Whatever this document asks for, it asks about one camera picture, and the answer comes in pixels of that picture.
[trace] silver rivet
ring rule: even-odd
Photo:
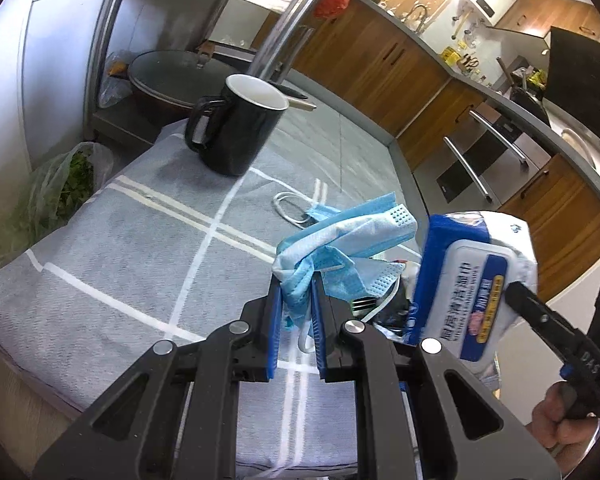
[[[365,324],[357,319],[350,319],[344,324],[344,330],[350,334],[359,334],[365,329]]]
[[[154,345],[154,353],[158,355],[167,355],[171,350],[173,350],[173,343],[166,339],[162,339]]]
[[[427,337],[426,339],[423,339],[420,345],[427,354],[437,354],[442,350],[442,345],[440,344],[440,341],[438,341],[437,339],[433,339],[432,337]]]
[[[246,321],[234,321],[229,325],[229,332],[232,334],[244,334],[249,330],[249,323]]]

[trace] black mug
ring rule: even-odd
[[[191,111],[184,140],[212,170],[244,175],[289,107],[272,85],[246,74],[224,80],[219,96],[201,97]],[[201,142],[194,142],[196,125],[208,116]]]

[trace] kitchen faucet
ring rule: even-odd
[[[409,16],[411,16],[415,10],[421,7],[424,9],[424,12],[422,13],[421,17],[420,17],[420,23],[418,24],[418,28],[416,28],[416,34],[420,34],[422,31],[422,27],[424,27],[424,22],[426,21],[426,19],[429,17],[429,9],[427,9],[427,6],[424,4],[416,4],[413,7],[411,7],[411,10],[409,12],[407,12],[407,15],[402,19],[402,22],[405,22],[409,19]]]

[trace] kitchen cleaning wipes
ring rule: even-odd
[[[538,286],[526,222],[491,211],[432,215],[404,342],[436,338],[481,373],[516,320],[504,300],[516,281],[534,292]]]

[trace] human hand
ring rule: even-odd
[[[532,420],[526,428],[547,449],[558,444],[564,446],[554,458],[562,474],[567,474],[584,457],[598,429],[598,419],[589,416],[581,420],[563,420],[566,409],[560,395],[562,384],[555,383],[546,391],[544,400],[534,408]]]

